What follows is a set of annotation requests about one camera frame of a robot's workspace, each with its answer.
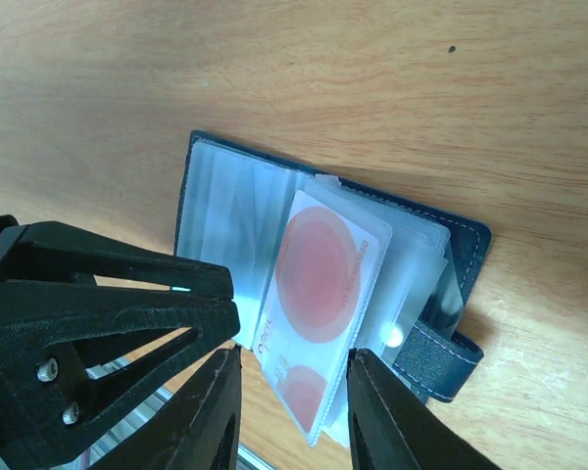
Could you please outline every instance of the open wallet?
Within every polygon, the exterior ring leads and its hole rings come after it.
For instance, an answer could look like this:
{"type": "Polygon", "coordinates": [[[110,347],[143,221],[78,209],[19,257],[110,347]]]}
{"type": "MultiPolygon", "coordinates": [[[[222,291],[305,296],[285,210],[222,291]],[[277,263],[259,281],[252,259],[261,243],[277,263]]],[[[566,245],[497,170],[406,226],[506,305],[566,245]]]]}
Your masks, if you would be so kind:
{"type": "Polygon", "coordinates": [[[453,400],[483,357],[457,326],[490,242],[481,222],[191,134],[175,254],[230,270],[233,339],[310,446],[349,443],[352,348],[421,401],[453,400]]]}

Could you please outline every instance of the silver screw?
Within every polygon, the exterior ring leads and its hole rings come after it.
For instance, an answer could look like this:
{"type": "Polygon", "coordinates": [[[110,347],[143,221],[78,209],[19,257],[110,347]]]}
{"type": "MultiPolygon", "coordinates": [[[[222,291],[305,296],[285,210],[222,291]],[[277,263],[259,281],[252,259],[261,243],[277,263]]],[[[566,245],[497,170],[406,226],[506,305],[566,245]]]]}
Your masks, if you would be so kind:
{"type": "Polygon", "coordinates": [[[48,361],[39,366],[37,369],[37,379],[40,382],[52,382],[57,378],[59,375],[59,364],[57,360],[53,357],[48,359],[48,361]]]}
{"type": "Polygon", "coordinates": [[[63,412],[63,422],[64,424],[70,426],[78,421],[78,415],[80,414],[80,409],[78,407],[77,402],[73,402],[68,409],[63,412]]]}

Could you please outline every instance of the table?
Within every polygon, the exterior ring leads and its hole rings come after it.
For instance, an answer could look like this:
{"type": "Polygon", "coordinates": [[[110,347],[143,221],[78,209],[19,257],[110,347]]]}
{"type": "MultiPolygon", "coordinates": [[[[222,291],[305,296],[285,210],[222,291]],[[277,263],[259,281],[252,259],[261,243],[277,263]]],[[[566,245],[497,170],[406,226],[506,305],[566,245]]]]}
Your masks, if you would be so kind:
{"type": "MultiPolygon", "coordinates": [[[[431,408],[505,468],[588,468],[588,0],[0,2],[0,213],[170,253],[194,128],[487,222],[486,357],[431,408]]],[[[348,468],[243,361],[242,442],[348,468]]]]}

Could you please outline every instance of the red circle on card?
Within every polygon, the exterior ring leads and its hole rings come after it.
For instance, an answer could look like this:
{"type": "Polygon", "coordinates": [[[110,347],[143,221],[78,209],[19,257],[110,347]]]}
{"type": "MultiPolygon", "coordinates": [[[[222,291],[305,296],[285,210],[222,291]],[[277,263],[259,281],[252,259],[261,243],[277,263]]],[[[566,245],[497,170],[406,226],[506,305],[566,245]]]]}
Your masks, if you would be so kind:
{"type": "Polygon", "coordinates": [[[309,433],[320,408],[326,380],[309,367],[295,365],[287,370],[285,380],[277,388],[303,430],[309,433]]]}
{"type": "Polygon", "coordinates": [[[335,212],[310,207],[289,221],[276,288],[285,316],[303,338],[326,343],[346,329],[360,295],[357,257],[355,240],[335,212]]]}

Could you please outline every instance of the blue leather wallet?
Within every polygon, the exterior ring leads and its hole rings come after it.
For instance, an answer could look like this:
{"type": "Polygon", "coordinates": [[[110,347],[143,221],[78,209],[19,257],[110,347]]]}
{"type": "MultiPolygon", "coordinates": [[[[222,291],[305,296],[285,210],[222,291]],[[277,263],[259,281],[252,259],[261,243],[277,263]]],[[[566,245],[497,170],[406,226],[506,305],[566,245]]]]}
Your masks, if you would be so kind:
{"type": "MultiPolygon", "coordinates": [[[[178,256],[188,256],[183,244],[179,244],[179,239],[183,238],[181,232],[187,223],[187,214],[192,212],[192,208],[187,206],[186,196],[188,191],[191,191],[189,185],[200,184],[200,180],[188,177],[192,150],[199,142],[214,144],[219,148],[280,168],[298,170],[311,175],[326,174],[321,169],[307,164],[260,152],[203,131],[193,131],[178,205],[174,242],[174,252],[178,256]]],[[[466,304],[492,238],[491,231],[485,224],[355,181],[344,178],[339,180],[344,188],[446,226],[451,235],[450,247],[457,285],[466,304]]],[[[392,367],[400,376],[407,379],[411,390],[421,400],[433,397],[440,401],[451,401],[483,357],[483,351],[471,339],[457,331],[459,317],[440,323],[436,320],[435,311],[432,312],[431,308],[425,310],[405,340],[392,367]]]]}

